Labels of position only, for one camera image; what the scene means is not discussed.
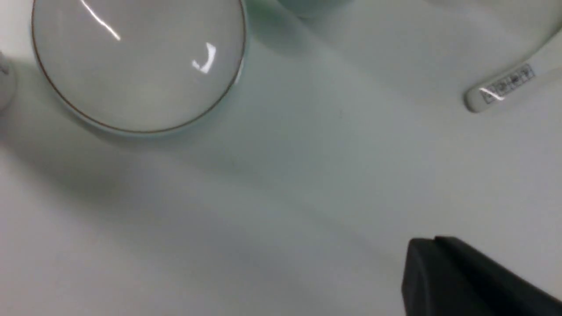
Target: black plastic piece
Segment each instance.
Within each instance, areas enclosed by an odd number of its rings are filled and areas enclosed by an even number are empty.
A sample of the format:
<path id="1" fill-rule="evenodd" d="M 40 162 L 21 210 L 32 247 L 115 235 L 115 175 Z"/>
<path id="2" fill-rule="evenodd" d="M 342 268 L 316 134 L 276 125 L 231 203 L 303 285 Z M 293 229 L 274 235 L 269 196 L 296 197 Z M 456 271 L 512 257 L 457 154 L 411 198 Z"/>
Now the black plastic piece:
<path id="1" fill-rule="evenodd" d="M 496 315 L 562 315 L 562 302 L 534 287 L 478 250 L 454 237 L 436 237 L 478 295 Z"/>
<path id="2" fill-rule="evenodd" d="M 562 302 L 455 237 L 410 241 L 402 295 L 408 316 L 562 316 Z"/>
<path id="3" fill-rule="evenodd" d="M 408 316 L 493 316 L 433 240 L 410 241 L 402 295 Z"/>

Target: white bowl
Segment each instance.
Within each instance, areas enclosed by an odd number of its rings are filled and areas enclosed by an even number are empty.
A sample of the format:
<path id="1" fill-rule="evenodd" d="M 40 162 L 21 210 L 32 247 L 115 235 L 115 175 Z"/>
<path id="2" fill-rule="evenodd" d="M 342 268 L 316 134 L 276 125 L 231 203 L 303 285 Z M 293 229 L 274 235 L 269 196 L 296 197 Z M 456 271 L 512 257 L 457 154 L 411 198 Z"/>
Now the white bowl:
<path id="1" fill-rule="evenodd" d="M 208 113 L 246 53 L 243 0 L 34 0 L 31 20 L 39 66 L 64 103 L 126 135 Z"/>

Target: gold rim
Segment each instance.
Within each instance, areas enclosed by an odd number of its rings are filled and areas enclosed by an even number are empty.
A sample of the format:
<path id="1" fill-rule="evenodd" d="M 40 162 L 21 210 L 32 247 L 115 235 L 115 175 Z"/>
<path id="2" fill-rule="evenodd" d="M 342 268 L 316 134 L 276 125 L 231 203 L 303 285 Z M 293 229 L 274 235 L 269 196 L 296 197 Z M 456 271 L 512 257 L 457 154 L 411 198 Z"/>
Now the gold rim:
<path id="1" fill-rule="evenodd" d="M 243 39 L 243 43 L 242 43 L 242 54 L 240 56 L 240 60 L 238 61 L 238 71 L 236 72 L 236 74 L 234 74 L 232 80 L 230 81 L 229 85 L 227 86 L 226 90 L 222 93 L 222 95 L 218 98 L 218 100 L 215 101 L 215 103 L 213 103 L 207 110 L 205 110 L 203 113 L 199 114 L 197 117 L 195 117 L 194 119 L 187 121 L 184 124 L 175 126 L 175 127 L 171 127 L 171 128 L 166 128 L 166 129 L 160 129 L 160 130 L 151 130 L 151 131 L 137 131 L 137 130 L 129 130 L 129 129 L 123 129 L 123 128 L 118 128 L 115 126 L 111 126 L 108 124 L 105 124 L 101 121 L 98 121 L 90 116 L 88 116 L 87 114 L 85 114 L 84 112 L 80 111 L 76 106 L 74 106 L 62 93 L 61 91 L 57 88 L 57 86 L 55 85 L 55 83 L 53 82 L 53 80 L 51 79 L 51 77 L 49 77 L 49 74 L 47 73 L 47 71 L 45 70 L 45 67 L 43 66 L 43 62 L 41 61 L 41 56 L 39 54 L 39 50 L 37 49 L 37 43 L 35 40 L 35 5 L 37 4 L 38 0 L 33 0 L 33 8 L 31 9 L 31 38 L 33 40 L 33 50 L 35 52 L 35 56 L 37 57 L 37 63 L 39 64 L 39 67 L 41 68 L 41 71 L 43 72 L 43 74 L 45 75 L 45 77 L 47 78 L 47 81 L 49 82 L 49 84 L 51 85 L 51 87 L 55 90 L 55 92 L 58 94 L 59 97 L 62 98 L 62 100 L 68 105 L 70 106 L 74 111 L 76 111 L 76 113 L 78 113 L 79 115 L 83 116 L 83 118 L 86 118 L 87 120 L 90 120 L 91 122 L 94 122 L 104 128 L 110 129 L 110 130 L 114 130 L 116 132 L 122 132 L 122 133 L 129 133 L 129 134 L 160 134 L 160 133 L 166 133 L 166 132 L 171 132 L 174 131 L 176 129 L 180 129 L 183 127 L 186 127 L 187 125 L 194 123 L 195 121 L 197 121 L 198 119 L 202 118 L 203 116 L 205 116 L 206 114 L 208 114 L 212 109 L 214 109 L 219 103 L 220 101 L 222 101 L 224 99 L 224 97 L 228 94 L 228 92 L 230 91 L 230 89 L 232 88 L 232 86 L 234 86 L 234 84 L 236 83 L 236 79 L 241 71 L 242 68 L 242 62 L 244 60 L 244 56 L 246 54 L 246 41 L 247 41 L 247 25 L 246 25 L 246 12 L 244 10 L 244 4 L 242 3 L 243 0 L 238 0 L 238 3 L 240 4 L 240 9 L 242 11 L 242 27 L 244 30 L 244 39 Z"/>

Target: white cup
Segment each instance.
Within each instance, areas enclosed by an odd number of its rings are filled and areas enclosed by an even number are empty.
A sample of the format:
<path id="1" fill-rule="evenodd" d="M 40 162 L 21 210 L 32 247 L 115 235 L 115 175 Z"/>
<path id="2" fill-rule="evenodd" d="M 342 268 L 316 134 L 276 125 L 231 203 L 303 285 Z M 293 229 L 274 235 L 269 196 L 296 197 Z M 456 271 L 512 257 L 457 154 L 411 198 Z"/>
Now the white cup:
<path id="1" fill-rule="evenodd" d="M 352 0 L 279 0 L 298 17 L 311 18 L 326 13 Z"/>
<path id="2" fill-rule="evenodd" d="M 0 51 L 0 111 L 5 109 L 16 92 L 16 75 Z"/>

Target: white table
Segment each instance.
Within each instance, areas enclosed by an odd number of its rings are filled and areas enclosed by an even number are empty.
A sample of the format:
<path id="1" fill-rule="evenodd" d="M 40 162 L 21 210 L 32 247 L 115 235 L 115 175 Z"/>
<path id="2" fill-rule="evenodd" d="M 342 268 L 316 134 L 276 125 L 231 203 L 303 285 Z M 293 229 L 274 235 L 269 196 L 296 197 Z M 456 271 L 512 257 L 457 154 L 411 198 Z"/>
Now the white table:
<path id="1" fill-rule="evenodd" d="M 462 103 L 562 2 L 489 3 L 356 0 L 302 22 L 252 0 L 236 93 L 141 142 L 55 101 L 31 0 L 0 0 L 20 81 L 0 120 L 0 314 L 401 315 L 407 242 L 435 234 L 562 297 L 559 87 Z"/>

